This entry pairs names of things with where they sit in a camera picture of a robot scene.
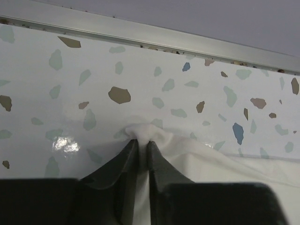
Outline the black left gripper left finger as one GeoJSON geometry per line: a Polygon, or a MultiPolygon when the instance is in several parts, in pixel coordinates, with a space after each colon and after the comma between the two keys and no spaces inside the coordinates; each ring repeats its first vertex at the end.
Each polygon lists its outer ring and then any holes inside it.
{"type": "Polygon", "coordinates": [[[131,225],[138,174],[138,141],[83,178],[79,223],[81,225],[131,225]]]}

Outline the white floral print t-shirt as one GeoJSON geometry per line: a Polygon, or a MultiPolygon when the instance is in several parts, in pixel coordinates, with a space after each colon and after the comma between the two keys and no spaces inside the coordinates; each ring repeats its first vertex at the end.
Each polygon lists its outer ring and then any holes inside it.
{"type": "Polygon", "coordinates": [[[290,224],[300,223],[300,163],[279,159],[228,157],[194,139],[168,133],[152,124],[134,124],[126,135],[139,144],[140,172],[135,192],[133,224],[150,224],[149,174],[146,146],[154,141],[163,157],[196,182],[254,181],[277,194],[290,224]]]}

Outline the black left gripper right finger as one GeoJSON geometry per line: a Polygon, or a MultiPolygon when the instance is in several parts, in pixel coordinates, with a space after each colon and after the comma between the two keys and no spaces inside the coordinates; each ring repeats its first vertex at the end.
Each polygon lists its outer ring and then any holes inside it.
{"type": "Polygon", "coordinates": [[[150,185],[150,219],[153,225],[178,225],[174,215],[179,210],[170,186],[194,184],[179,172],[160,152],[154,141],[147,144],[147,168],[150,185]]]}

